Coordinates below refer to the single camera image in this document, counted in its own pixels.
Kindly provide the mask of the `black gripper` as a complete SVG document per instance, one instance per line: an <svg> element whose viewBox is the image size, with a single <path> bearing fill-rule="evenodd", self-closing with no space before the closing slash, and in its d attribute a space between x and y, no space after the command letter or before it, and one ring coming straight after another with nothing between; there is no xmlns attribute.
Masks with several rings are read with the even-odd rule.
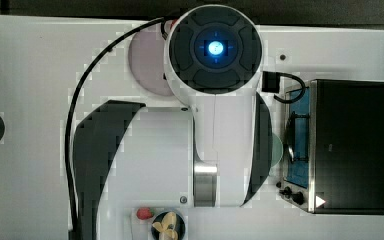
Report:
<svg viewBox="0 0 384 240"><path fill-rule="evenodd" d="M280 75L277 72L263 72L262 91L278 93L280 91Z"/></svg>

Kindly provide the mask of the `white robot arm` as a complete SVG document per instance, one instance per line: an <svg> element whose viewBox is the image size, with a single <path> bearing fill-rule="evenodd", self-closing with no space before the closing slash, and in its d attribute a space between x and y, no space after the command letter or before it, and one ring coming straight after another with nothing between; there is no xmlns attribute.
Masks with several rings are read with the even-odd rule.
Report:
<svg viewBox="0 0 384 240"><path fill-rule="evenodd" d="M76 128L71 240L183 240L183 208L242 207L269 175L263 42L240 11L183 14L164 46L174 106L109 100Z"/></svg>

